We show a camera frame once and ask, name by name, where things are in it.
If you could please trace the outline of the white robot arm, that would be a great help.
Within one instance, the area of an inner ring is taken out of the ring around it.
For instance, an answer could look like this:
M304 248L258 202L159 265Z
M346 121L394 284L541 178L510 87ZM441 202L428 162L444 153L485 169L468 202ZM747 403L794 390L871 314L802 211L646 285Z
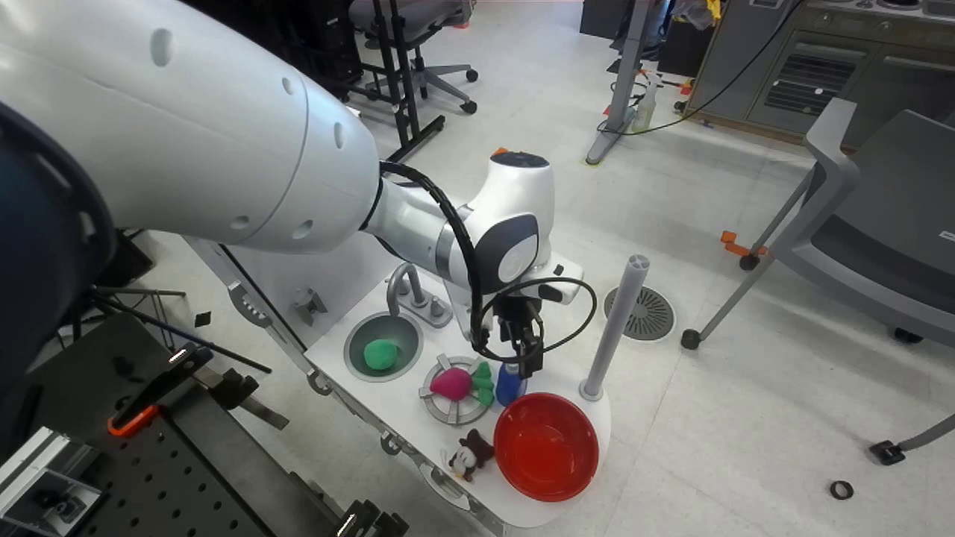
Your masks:
M553 262L553 169L495 156L456 205L380 157L304 72L189 0L0 0L0 384L18 388L118 233L328 251L358 233L437 275L459 327Z

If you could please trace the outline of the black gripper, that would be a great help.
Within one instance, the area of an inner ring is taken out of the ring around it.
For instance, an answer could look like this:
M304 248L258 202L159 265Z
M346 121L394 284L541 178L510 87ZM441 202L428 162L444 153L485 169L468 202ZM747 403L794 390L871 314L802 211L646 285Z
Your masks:
M513 345L507 366L522 378L522 353L525 376L543 370L543 330L541 330L541 302L529 296L504 296L495 305L503 341Z

